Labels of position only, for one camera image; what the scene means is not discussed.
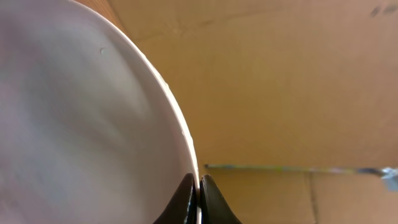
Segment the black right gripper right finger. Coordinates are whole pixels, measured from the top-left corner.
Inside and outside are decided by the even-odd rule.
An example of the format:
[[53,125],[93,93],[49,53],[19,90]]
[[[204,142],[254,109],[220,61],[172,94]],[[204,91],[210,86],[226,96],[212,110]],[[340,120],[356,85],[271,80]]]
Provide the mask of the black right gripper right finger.
[[202,224],[242,224],[209,174],[200,181],[200,206]]

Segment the white plate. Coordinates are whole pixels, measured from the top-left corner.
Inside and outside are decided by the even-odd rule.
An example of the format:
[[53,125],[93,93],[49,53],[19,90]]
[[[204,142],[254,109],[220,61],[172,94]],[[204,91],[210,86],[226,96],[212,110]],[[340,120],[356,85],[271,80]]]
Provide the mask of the white plate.
[[154,223],[198,165],[170,88],[76,1],[1,2],[1,222]]

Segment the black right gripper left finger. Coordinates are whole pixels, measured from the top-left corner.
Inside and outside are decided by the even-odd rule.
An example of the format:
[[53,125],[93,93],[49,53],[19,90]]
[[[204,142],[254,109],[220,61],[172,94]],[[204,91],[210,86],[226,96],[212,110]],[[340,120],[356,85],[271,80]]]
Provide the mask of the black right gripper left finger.
[[186,174],[154,224],[196,224],[196,192],[193,174]]

